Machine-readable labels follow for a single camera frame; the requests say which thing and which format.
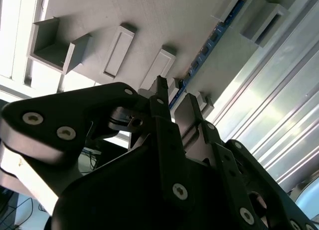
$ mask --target silver screw head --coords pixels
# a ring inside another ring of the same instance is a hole
[[[235,142],[235,146],[236,146],[238,149],[241,149],[241,145],[240,145],[240,143]]]
[[[131,91],[131,90],[129,90],[129,89],[125,89],[124,90],[127,94],[129,94],[129,95],[132,95],[133,94],[133,92]]]
[[[158,99],[158,103],[164,104],[164,102],[161,99]]]
[[[215,126],[211,123],[208,123],[207,126],[210,128],[210,129],[215,129]]]
[[[59,138],[64,140],[73,140],[76,136],[76,132],[74,129],[68,126],[62,126],[57,131],[56,134]]]
[[[240,208],[239,213],[249,225],[253,225],[255,223],[253,215],[246,208]]]
[[[307,230],[314,230],[314,228],[311,227],[309,224],[306,224],[306,229],[307,229]]]
[[[43,117],[39,113],[28,112],[22,116],[22,119],[25,123],[31,125],[41,124],[43,122]]]
[[[295,221],[290,220],[290,224],[291,224],[291,226],[293,226],[293,228],[295,230],[301,230],[300,227],[298,226],[298,224]]]
[[[173,193],[181,200],[186,200],[188,197],[187,189],[178,183],[173,185]]]

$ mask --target gray panel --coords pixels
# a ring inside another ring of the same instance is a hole
[[[177,49],[167,77],[184,75],[194,56],[214,29],[211,16],[218,0],[49,0],[46,18],[60,18],[58,39],[70,42],[92,35],[83,65],[74,71],[101,84],[122,81],[141,86],[163,44]],[[129,22],[138,31],[113,78],[101,78],[117,27]]]
[[[123,26],[118,27],[109,47],[106,67],[103,70],[102,75],[109,75],[112,78],[116,77],[134,35],[135,34],[132,31],[124,28]]]
[[[141,84],[141,88],[149,89],[157,76],[165,77],[174,61],[175,56],[162,48],[148,70]]]
[[[82,62],[89,38],[90,35],[86,34],[70,43],[63,65],[63,73],[67,74]]]
[[[170,103],[171,100],[175,97],[176,93],[178,92],[178,80],[175,78],[171,78],[167,81],[168,85],[168,102]]]
[[[36,22],[33,24],[32,41],[30,51],[36,52],[55,43],[56,33],[59,27],[59,19]]]
[[[33,53],[33,57],[39,57],[47,63],[48,66],[57,66],[62,71],[65,57],[68,52],[68,46],[60,43],[52,44]]]
[[[58,18],[33,24],[29,57],[62,74],[67,74],[82,62],[89,35],[83,35],[71,43],[61,42],[56,37],[59,24]]]

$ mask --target black metal bracket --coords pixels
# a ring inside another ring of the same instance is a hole
[[[228,148],[244,168],[244,178],[247,189],[261,195],[267,205],[266,217],[268,228],[272,230],[295,230],[294,224],[301,230],[308,230],[306,225],[313,229],[316,227],[307,216],[296,206],[294,201],[276,183],[260,163],[250,154],[246,147],[237,140],[229,140],[225,147]]]

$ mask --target gray bracket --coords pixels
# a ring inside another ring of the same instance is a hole
[[[29,44],[29,58],[67,74],[82,62],[90,35],[85,34],[69,44],[56,39],[59,18],[33,24]]]

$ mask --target gray plastic block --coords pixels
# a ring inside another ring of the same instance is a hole
[[[58,28],[59,18],[56,17],[33,24],[29,58],[65,75],[82,62],[90,35],[65,44],[56,39]]]
[[[278,21],[287,13],[280,4],[266,3],[242,34],[257,45],[265,46],[278,29]]]

